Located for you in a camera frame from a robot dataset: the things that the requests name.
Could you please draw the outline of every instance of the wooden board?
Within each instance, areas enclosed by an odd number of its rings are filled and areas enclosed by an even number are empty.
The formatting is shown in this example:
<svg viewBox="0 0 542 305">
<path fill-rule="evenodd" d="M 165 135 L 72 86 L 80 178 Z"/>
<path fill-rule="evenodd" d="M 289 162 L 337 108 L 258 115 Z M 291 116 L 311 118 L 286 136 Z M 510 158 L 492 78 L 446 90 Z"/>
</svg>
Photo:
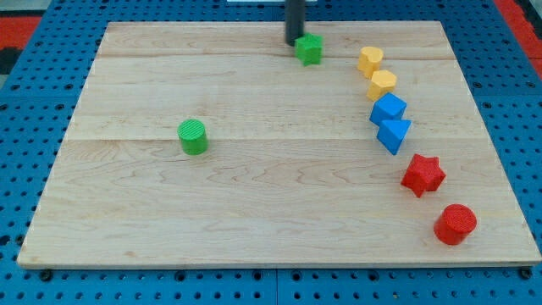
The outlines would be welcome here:
<svg viewBox="0 0 542 305">
<path fill-rule="evenodd" d="M 308 23 L 302 67 L 281 23 L 112 23 L 19 254 L 25 268 L 528 265 L 540 261 L 438 22 Z M 382 47 L 413 126 L 397 156 L 368 121 L 360 47 Z M 210 148 L 187 156 L 178 124 Z M 448 174 L 421 199 L 414 153 Z M 433 222 L 468 205 L 460 246 Z"/>
</svg>

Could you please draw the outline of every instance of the toy block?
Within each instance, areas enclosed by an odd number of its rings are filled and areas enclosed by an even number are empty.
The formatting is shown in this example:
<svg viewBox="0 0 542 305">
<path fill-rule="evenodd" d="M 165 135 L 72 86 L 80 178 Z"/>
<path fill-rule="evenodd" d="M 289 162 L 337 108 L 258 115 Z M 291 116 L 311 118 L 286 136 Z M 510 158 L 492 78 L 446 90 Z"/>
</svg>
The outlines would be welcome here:
<svg viewBox="0 0 542 305">
<path fill-rule="evenodd" d="M 188 119 L 182 122 L 177 129 L 177 134 L 186 154 L 198 155 L 207 150 L 207 135 L 201 121 Z"/>
<path fill-rule="evenodd" d="M 425 191 L 436 191 L 445 177 L 445 172 L 439 166 L 439 157 L 426 158 L 415 153 L 401 184 L 420 198 Z"/>
<path fill-rule="evenodd" d="M 367 97 L 374 102 L 387 92 L 392 92 L 395 89 L 396 83 L 397 76 L 388 70 L 374 71 L 373 77 L 371 77 L 371 85 L 367 91 Z"/>
<path fill-rule="evenodd" d="M 406 108 L 407 103 L 388 92 L 373 105 L 369 120 L 380 125 L 384 119 L 401 119 Z"/>
<path fill-rule="evenodd" d="M 305 36 L 296 39 L 296 57 L 301 60 L 304 66 L 309 64 L 320 64 L 322 57 L 322 45 L 324 39 L 307 33 Z"/>
<path fill-rule="evenodd" d="M 477 220 L 474 212 L 462 205 L 451 204 L 444 209 L 434 222 L 433 232 L 446 245 L 459 245 L 476 228 Z"/>
<path fill-rule="evenodd" d="M 377 47 L 362 47 L 357 60 L 357 69 L 363 72 L 363 75 L 371 79 L 373 72 L 380 69 L 380 62 L 384 57 L 382 49 Z"/>
<path fill-rule="evenodd" d="M 392 155 L 396 155 L 411 123 L 408 119 L 384 119 L 380 122 L 379 133 L 376 138 L 384 144 Z"/>
</svg>

